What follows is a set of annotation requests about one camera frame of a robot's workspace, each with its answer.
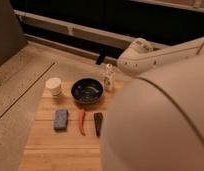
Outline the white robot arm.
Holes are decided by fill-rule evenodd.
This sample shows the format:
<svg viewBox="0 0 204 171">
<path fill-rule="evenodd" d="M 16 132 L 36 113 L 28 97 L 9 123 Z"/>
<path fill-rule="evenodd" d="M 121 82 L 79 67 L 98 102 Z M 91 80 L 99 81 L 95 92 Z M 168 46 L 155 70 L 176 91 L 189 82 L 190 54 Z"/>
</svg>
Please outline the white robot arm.
<svg viewBox="0 0 204 171">
<path fill-rule="evenodd" d="M 108 107 L 102 171 L 204 171 L 204 37 L 160 50 L 137 38 L 117 66 L 133 80 Z"/>
</svg>

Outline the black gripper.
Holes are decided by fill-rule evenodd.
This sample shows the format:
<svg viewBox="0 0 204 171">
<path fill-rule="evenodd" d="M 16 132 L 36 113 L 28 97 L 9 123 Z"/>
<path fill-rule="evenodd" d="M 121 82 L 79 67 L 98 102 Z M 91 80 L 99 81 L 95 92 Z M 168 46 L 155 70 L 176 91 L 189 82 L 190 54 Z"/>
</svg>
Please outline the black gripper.
<svg viewBox="0 0 204 171">
<path fill-rule="evenodd" d="M 107 57 L 117 59 L 121 54 L 121 50 L 117 48 L 101 48 L 99 51 L 99 56 L 96 59 L 96 64 L 101 65 Z"/>
</svg>

